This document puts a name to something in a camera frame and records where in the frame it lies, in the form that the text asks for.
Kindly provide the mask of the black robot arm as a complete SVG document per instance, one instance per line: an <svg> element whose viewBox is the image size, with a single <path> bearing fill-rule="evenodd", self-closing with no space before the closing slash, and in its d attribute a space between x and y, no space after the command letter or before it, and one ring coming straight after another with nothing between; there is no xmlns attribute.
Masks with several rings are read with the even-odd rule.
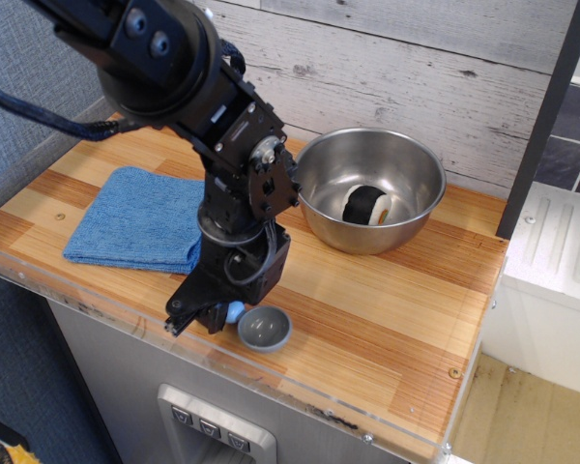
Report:
<svg viewBox="0 0 580 464"><path fill-rule="evenodd" d="M168 128L205 169L200 258L166 305L166 328L219 332L234 302L259 304L290 246L276 217L299 203L281 120L243 79L240 57L186 1L37 1L59 39L93 62L131 123Z"/></svg>

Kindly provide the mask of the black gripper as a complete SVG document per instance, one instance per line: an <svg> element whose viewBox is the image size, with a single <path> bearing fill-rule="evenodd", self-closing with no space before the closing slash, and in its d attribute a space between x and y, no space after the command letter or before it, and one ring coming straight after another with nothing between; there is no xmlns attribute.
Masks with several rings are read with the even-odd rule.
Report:
<svg viewBox="0 0 580 464"><path fill-rule="evenodd" d="M216 334L225 326L231 303L259 304L279 282L291 243L272 219L235 235L209 219L198 226L198 263L166 304L164 329L172 336L194 320Z"/></svg>

